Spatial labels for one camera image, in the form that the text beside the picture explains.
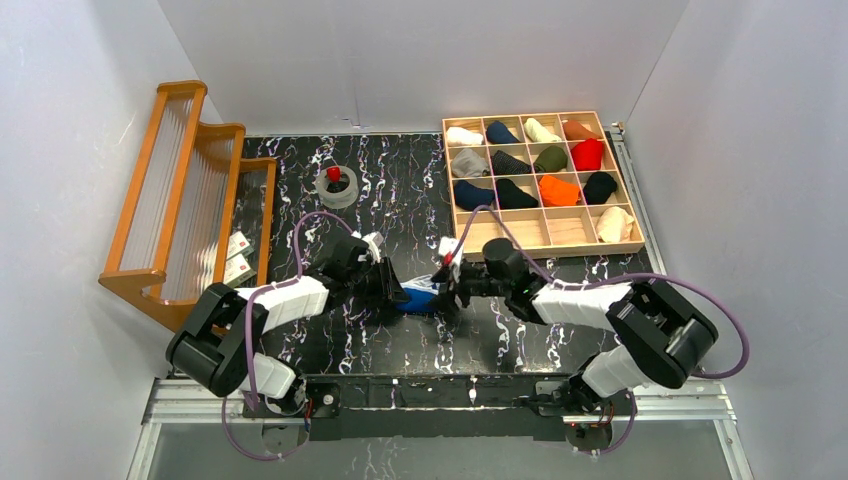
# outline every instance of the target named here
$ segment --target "sock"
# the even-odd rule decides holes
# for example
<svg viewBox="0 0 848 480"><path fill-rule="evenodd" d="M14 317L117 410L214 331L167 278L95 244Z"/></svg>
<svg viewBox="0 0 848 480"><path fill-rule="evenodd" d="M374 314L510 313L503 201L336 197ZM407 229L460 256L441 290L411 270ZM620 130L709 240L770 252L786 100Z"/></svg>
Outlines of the sock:
<svg viewBox="0 0 848 480"><path fill-rule="evenodd" d="M583 186L583 196L587 205L601 205L609 200L610 195L618 190L618 183L607 172L595 172L589 175Z"/></svg>
<svg viewBox="0 0 848 480"><path fill-rule="evenodd" d="M562 129L565 131L565 138L568 140L601 139L600 135L584 127L583 124L576 120L562 122Z"/></svg>
<svg viewBox="0 0 848 480"><path fill-rule="evenodd" d="M545 175L539 180L539 196L546 207L573 207L580 200L580 187Z"/></svg>
<svg viewBox="0 0 848 480"><path fill-rule="evenodd" d="M486 129L486 140L489 143L521 143L501 122L492 122L489 125Z"/></svg>
<svg viewBox="0 0 848 480"><path fill-rule="evenodd" d="M533 140L534 142L553 143L562 141L561 138L543 127L542 124L535 118L528 118L527 121L524 122L524 133L526 133L527 136L530 137L530 140Z"/></svg>
<svg viewBox="0 0 848 480"><path fill-rule="evenodd" d="M485 177L489 175L489 162L470 148L463 149L451 160L451 172L455 177Z"/></svg>
<svg viewBox="0 0 848 480"><path fill-rule="evenodd" d="M590 138L584 140L571 149L571 159L574 160L574 169L578 172L586 170L600 170L601 160L604 158L604 142Z"/></svg>
<svg viewBox="0 0 848 480"><path fill-rule="evenodd" d="M533 195L518 188L512 180L501 178L495 182L495 189L498 191L498 203L501 210L511 210L513 208L536 208L539 206L539 201Z"/></svg>
<svg viewBox="0 0 848 480"><path fill-rule="evenodd" d="M492 155L492 173L495 175L527 175L531 173L530 165L498 150Z"/></svg>
<svg viewBox="0 0 848 480"><path fill-rule="evenodd" d="M568 155L562 148L551 145L542 150L542 153L536 157L533 167L536 173L553 173L562 170L568 166Z"/></svg>
<svg viewBox="0 0 848 480"><path fill-rule="evenodd" d="M598 240L605 243L616 243L630 240L635 219L621 207L610 207L604 210L595 229L598 231Z"/></svg>
<svg viewBox="0 0 848 480"><path fill-rule="evenodd" d="M449 147L471 147L483 145L483 135L462 127L450 127L445 132L445 142Z"/></svg>
<svg viewBox="0 0 848 480"><path fill-rule="evenodd" d="M453 199L458 207L470 211L480 205L491 205L495 201L495 192L460 180L453 186Z"/></svg>

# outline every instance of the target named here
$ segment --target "cream sock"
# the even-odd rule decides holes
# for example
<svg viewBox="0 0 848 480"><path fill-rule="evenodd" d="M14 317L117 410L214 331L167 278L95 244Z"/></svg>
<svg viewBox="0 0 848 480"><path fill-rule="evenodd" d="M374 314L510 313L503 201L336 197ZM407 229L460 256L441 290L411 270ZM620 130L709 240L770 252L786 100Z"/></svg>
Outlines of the cream sock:
<svg viewBox="0 0 848 480"><path fill-rule="evenodd" d="M634 221L635 219L621 207L606 209L595 227L598 230L598 240L605 243L630 240Z"/></svg>
<svg viewBox="0 0 848 480"><path fill-rule="evenodd" d="M533 140L534 142L551 143L562 141L561 138L543 127L542 124L535 118L528 118L527 121L524 122L524 131L527 133L527 136L530 137L530 140Z"/></svg>
<svg viewBox="0 0 848 480"><path fill-rule="evenodd" d="M462 127L450 127L445 133L445 142L449 147L467 147L483 144L483 134L474 133Z"/></svg>

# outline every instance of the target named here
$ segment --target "white sock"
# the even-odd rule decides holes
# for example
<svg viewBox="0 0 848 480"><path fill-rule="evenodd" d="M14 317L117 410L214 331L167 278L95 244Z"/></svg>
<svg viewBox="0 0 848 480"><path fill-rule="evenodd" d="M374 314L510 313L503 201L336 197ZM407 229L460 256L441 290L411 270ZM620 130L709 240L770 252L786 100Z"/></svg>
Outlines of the white sock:
<svg viewBox="0 0 848 480"><path fill-rule="evenodd" d="M552 143L562 141L561 138L543 127L542 124L535 118L528 118L527 121L524 122L524 131L527 132L527 136L530 137L530 140L533 140L534 142Z"/></svg>
<svg viewBox="0 0 848 480"><path fill-rule="evenodd" d="M449 147L467 147L483 144L483 134L474 133L462 127L450 127L445 133L445 142Z"/></svg>

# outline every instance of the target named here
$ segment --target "wooden drying rack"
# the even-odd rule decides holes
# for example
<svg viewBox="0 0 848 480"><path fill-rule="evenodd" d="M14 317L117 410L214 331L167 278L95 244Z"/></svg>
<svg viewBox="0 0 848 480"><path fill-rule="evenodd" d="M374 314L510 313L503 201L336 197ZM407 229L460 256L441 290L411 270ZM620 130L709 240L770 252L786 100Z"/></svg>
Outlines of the wooden drying rack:
<svg viewBox="0 0 848 480"><path fill-rule="evenodd" d="M206 85L163 83L99 282L171 331L224 278L239 174L273 158L241 158L245 128L200 121ZM257 284L267 281L273 188L266 189Z"/></svg>

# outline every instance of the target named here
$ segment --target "white wall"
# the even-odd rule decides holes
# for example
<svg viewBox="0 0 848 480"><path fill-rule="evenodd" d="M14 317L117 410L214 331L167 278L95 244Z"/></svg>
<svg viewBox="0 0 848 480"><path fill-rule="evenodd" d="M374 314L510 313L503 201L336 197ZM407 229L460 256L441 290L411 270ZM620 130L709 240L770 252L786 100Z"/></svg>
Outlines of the white wall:
<svg viewBox="0 0 848 480"><path fill-rule="evenodd" d="M221 114L257 134L564 109L624 120L688 2L159 3Z"/></svg>
<svg viewBox="0 0 848 480"><path fill-rule="evenodd" d="M155 0L0 2L2 478L126 476L169 335L97 276L156 85L186 78Z"/></svg>
<svg viewBox="0 0 848 480"><path fill-rule="evenodd" d="M692 2L627 133L670 272L750 334L727 385L762 479L848 471L846 23L841 0Z"/></svg>

